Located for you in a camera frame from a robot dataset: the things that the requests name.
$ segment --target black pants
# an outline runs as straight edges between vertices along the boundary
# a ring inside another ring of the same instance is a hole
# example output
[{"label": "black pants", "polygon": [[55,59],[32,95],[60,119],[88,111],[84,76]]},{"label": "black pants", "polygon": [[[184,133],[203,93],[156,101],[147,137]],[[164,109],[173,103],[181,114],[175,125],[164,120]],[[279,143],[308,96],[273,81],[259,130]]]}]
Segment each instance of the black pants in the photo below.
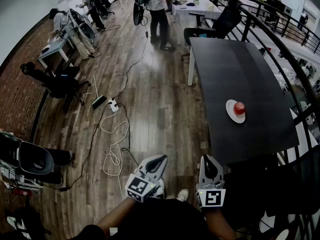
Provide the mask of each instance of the black pants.
[{"label": "black pants", "polygon": [[97,13],[97,10],[92,8],[89,10],[89,13],[90,13],[91,18],[92,18],[93,22],[95,23],[96,27],[103,29],[105,27],[105,25],[102,23],[100,16]]},{"label": "black pants", "polygon": [[162,45],[166,45],[168,42],[168,28],[169,23],[165,9],[162,10],[151,10],[151,38],[154,39],[157,36],[158,23],[160,24],[160,40]]}]

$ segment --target black table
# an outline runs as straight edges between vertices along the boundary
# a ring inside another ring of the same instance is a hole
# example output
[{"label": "black table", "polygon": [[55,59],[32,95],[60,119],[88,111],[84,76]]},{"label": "black table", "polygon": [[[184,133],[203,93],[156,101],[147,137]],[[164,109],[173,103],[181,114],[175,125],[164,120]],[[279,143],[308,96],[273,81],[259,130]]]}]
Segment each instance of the black table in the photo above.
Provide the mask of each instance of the black table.
[{"label": "black table", "polygon": [[[299,144],[285,95],[254,44],[201,37],[192,37],[190,42],[206,106],[212,155],[219,163],[275,154]],[[244,123],[229,117],[228,100],[244,103]]]}]

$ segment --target red apple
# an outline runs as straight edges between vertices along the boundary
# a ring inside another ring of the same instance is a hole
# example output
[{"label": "red apple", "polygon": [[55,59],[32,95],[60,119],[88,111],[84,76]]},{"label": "red apple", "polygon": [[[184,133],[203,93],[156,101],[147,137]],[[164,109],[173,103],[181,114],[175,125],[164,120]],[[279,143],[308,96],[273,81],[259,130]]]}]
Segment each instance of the red apple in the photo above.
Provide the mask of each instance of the red apple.
[{"label": "red apple", "polygon": [[233,111],[236,115],[242,115],[246,111],[245,105],[242,102],[237,102],[233,106]]}]

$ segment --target wooden floor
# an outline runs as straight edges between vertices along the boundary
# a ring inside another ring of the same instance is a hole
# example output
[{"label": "wooden floor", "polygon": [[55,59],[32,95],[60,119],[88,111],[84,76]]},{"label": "wooden floor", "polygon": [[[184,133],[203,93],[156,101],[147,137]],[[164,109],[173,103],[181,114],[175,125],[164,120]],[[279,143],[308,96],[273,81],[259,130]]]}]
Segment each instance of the wooden floor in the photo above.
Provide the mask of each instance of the wooden floor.
[{"label": "wooden floor", "polygon": [[[192,87],[187,85],[189,63],[183,63],[180,59],[181,54],[188,52],[187,47],[177,46],[172,53],[159,50],[150,44],[150,40],[146,42],[145,27],[134,26],[133,23],[133,1],[124,3],[123,9],[119,1],[112,4],[115,15],[109,16],[105,26],[109,28],[119,24],[121,28],[97,34],[95,45],[101,56],[86,61],[81,61],[77,56],[74,64],[81,68],[80,81],[93,83],[95,76],[99,95],[110,99],[125,86],[126,71],[142,56],[146,43],[142,62],[131,68],[127,88],[116,100],[123,103],[128,112],[131,152],[138,163],[153,155],[168,155],[164,173],[167,198],[175,198],[181,189],[188,188],[189,202],[196,206],[197,163],[202,154],[208,152],[208,125],[198,79]],[[149,20],[146,27],[150,34],[150,14],[145,11],[144,15]],[[170,36],[176,44],[177,30],[172,16],[167,15]],[[92,109],[91,103],[97,98],[94,84],[83,88],[82,93],[92,94],[84,95],[84,106],[74,100],[67,114],[62,111],[62,100],[48,97],[35,137],[37,145],[75,153],[75,161],[65,170],[64,184],[67,186],[81,174],[93,132],[107,104],[105,102],[98,109]],[[107,107],[103,117],[111,114],[111,109]],[[106,120],[104,127],[111,130],[125,120],[126,115],[121,107],[115,117]],[[84,164],[83,177],[72,189],[59,192],[45,187],[40,194],[31,197],[31,205],[40,212],[44,227],[52,232],[47,239],[68,239],[77,235],[83,227],[97,223],[123,200],[118,178],[106,175],[103,163],[110,145],[120,140],[126,129],[127,126],[123,125],[110,135],[98,128],[91,155]],[[120,146],[128,147],[128,138]],[[129,153],[123,152],[122,156],[123,171],[119,180],[124,188],[128,176],[137,166]],[[118,172],[110,160],[107,160],[105,169],[111,173]],[[3,209],[24,203],[23,197],[5,191],[0,194]],[[1,215],[1,233],[10,230],[4,220],[4,215]]]}]

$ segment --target white cable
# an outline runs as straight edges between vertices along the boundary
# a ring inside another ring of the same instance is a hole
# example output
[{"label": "white cable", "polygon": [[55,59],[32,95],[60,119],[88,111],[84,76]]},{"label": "white cable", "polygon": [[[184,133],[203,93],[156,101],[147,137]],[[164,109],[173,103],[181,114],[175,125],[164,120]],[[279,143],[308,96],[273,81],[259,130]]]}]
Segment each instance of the white cable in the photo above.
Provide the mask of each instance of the white cable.
[{"label": "white cable", "polygon": [[[104,159],[103,171],[104,171],[105,174],[107,174],[107,175],[109,175],[109,176],[118,176],[118,182],[119,182],[119,186],[120,186],[121,195],[123,196],[123,198],[126,198],[126,197],[122,194],[122,187],[121,187],[121,183],[120,183],[120,174],[121,174],[122,168],[123,168],[123,159],[122,159],[121,148],[120,148],[120,146],[119,146],[119,143],[122,142],[122,141],[127,137],[127,134],[128,134],[128,131],[129,131],[129,122],[128,122],[128,121],[123,121],[122,123],[120,123],[120,124],[119,124],[113,131],[111,131],[111,132],[105,130],[105,129],[102,127],[105,119],[114,117],[114,116],[117,114],[117,112],[115,112],[115,113],[112,114],[112,115],[106,116],[106,117],[102,120],[101,125],[100,125],[101,130],[104,131],[104,132],[107,133],[107,134],[113,134],[121,125],[126,124],[126,123],[128,124],[128,128],[126,129],[126,132],[125,132],[124,137],[123,137],[121,140],[117,141],[116,143],[113,143],[113,144],[110,146],[109,153],[106,155],[106,157],[105,157],[105,159]],[[114,153],[114,152],[112,151],[112,149],[113,149],[115,146],[117,146],[117,148],[119,149],[120,158],[118,158],[117,155],[116,155],[116,153]],[[108,172],[105,171],[105,165],[106,165],[106,160],[107,160],[108,156],[110,156],[111,161],[113,162],[113,164],[114,164],[115,166],[118,166],[118,167],[119,167],[119,173],[117,173],[117,174],[111,174],[111,173],[108,173]]]}]

